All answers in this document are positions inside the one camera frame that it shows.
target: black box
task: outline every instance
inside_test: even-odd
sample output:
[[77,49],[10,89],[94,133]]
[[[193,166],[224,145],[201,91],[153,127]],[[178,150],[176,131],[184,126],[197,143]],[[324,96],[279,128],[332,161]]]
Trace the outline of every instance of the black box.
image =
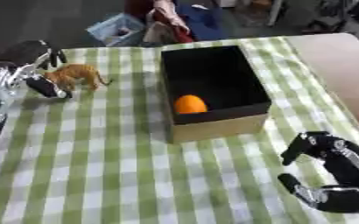
[[[162,52],[162,78],[175,143],[257,132],[271,105],[237,45]],[[182,95],[199,96],[208,112],[176,113]]]

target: table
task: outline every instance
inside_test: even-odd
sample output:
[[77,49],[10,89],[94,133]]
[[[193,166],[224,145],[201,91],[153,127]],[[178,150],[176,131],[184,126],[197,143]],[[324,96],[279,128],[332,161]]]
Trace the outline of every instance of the table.
[[359,122],[359,40],[347,33],[288,39]]
[[[159,53],[241,46],[273,103],[263,130],[166,143],[158,91]],[[0,136],[1,223],[358,223],[358,214],[322,213],[280,185],[290,172],[309,186],[334,183],[301,157],[279,154],[303,130],[329,130],[359,144],[359,125],[299,58],[286,38],[161,48],[67,51],[69,61],[114,78],[70,101],[24,91]]]
[[[249,4],[251,2],[251,0],[240,0],[240,1],[243,1],[244,4]],[[216,2],[222,8],[228,8],[228,7],[235,7],[237,0],[217,0]],[[275,25],[275,22],[278,19],[278,14],[279,14],[280,10],[282,9],[283,2],[284,2],[284,0],[273,1],[272,6],[271,6],[271,12],[268,17],[267,25],[269,25],[269,26]]]

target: toy animal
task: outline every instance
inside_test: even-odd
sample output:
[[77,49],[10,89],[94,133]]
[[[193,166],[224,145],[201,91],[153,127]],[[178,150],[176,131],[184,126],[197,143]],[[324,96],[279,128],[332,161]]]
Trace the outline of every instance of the toy animal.
[[73,91],[75,82],[78,79],[83,79],[89,85],[91,90],[96,90],[98,84],[95,80],[99,80],[101,84],[108,86],[113,80],[105,82],[99,72],[90,65],[70,64],[63,66],[51,73],[45,73],[45,77],[54,82],[59,88],[66,91]]

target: robotic hand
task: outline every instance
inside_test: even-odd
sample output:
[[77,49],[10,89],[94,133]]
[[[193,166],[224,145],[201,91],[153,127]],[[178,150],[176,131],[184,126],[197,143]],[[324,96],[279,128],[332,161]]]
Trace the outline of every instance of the robotic hand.
[[45,97],[72,97],[36,73],[39,68],[47,69],[49,63],[56,67],[57,59],[67,62],[61,50],[42,40],[25,41],[0,53],[0,133],[22,82]]
[[300,133],[288,150],[281,154],[283,165],[289,165],[300,154],[323,161],[338,185],[320,188],[303,186],[293,175],[278,176],[285,188],[310,207],[330,213],[359,213],[359,146],[326,131]]

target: orange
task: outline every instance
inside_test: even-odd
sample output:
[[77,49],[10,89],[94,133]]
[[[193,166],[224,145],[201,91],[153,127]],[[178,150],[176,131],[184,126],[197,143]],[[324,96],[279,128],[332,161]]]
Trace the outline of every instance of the orange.
[[179,114],[193,114],[207,112],[207,105],[200,97],[187,94],[181,96],[174,104],[175,110]]

